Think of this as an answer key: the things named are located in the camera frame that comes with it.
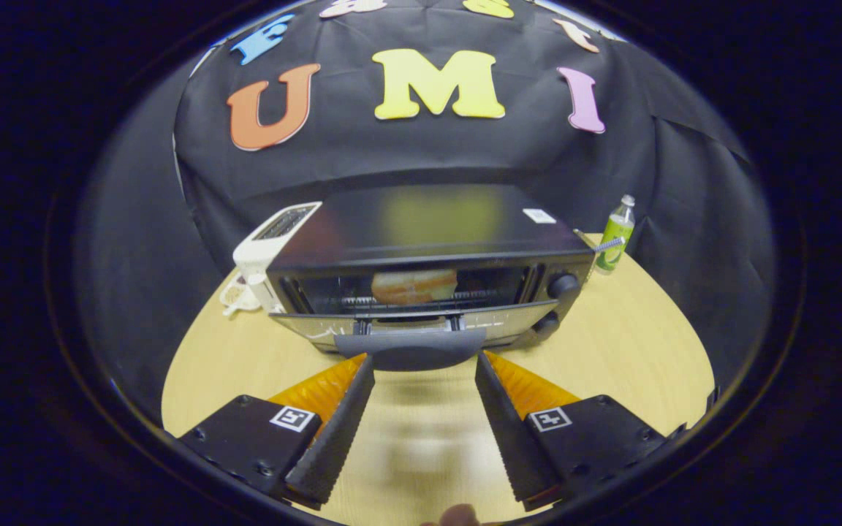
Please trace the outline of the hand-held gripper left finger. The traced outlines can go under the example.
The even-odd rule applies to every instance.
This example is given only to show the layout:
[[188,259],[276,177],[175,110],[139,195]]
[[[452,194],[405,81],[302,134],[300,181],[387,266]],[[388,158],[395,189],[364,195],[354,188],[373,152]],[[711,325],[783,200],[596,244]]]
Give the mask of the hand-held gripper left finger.
[[257,492],[318,510],[341,475],[374,384],[372,358],[360,354],[267,399],[234,397],[180,440]]

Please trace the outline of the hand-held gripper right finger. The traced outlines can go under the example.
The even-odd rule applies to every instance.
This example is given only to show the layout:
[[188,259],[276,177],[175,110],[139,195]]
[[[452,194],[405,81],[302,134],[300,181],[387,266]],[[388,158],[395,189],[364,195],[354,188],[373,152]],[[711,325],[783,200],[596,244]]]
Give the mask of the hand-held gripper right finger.
[[614,397],[576,397],[490,351],[478,353],[474,380],[512,494],[528,511],[595,498],[685,432],[661,434]]

